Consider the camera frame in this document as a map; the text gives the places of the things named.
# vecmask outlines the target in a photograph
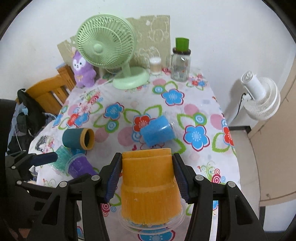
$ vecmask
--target wooden chair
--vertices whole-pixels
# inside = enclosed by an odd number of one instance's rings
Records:
[[[59,75],[42,80],[26,90],[41,105],[45,112],[55,115],[59,114],[61,110],[60,102],[65,103],[69,96],[66,88],[72,91],[76,85],[74,74],[69,66],[63,66],[57,71]]]

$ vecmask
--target yellow rim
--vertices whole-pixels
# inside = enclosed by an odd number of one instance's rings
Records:
[[[89,134],[89,143],[85,145],[85,135],[86,133]],[[90,128],[84,128],[80,135],[80,145],[84,150],[90,150],[94,147],[94,131]]]

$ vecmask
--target fan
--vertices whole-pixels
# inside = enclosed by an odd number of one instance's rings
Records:
[[[77,50],[86,61],[104,69],[122,68],[113,80],[118,89],[132,89],[145,84],[149,73],[142,67],[130,67],[136,48],[132,25],[123,18],[99,14],[87,19],[76,34]]]
[[[248,71],[241,77],[241,83],[248,94],[242,96],[238,111],[242,104],[247,114],[256,121],[267,120],[277,112],[281,96],[272,79],[267,77],[257,78],[251,71]],[[237,114],[232,114],[232,116],[226,118],[227,122],[230,124]]]

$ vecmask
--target metal screw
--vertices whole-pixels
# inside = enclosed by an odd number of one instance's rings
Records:
[[[234,188],[235,187],[235,183],[234,182],[228,182],[228,186],[230,186],[231,188]]]
[[[198,181],[202,181],[203,180],[203,176],[202,175],[196,175],[195,179]]]
[[[100,179],[100,176],[99,176],[99,175],[94,175],[94,176],[91,177],[91,179],[92,179],[93,181],[97,181],[97,180]]]
[[[67,182],[63,181],[63,182],[61,182],[61,183],[59,184],[59,186],[60,186],[61,188],[64,188],[65,186],[67,186]]]

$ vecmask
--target fan base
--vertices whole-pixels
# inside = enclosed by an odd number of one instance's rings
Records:
[[[130,67],[131,76],[125,77],[123,71],[120,71],[115,75],[112,83],[113,86],[120,90],[128,90],[139,87],[145,83],[150,78],[148,71],[142,67]]]

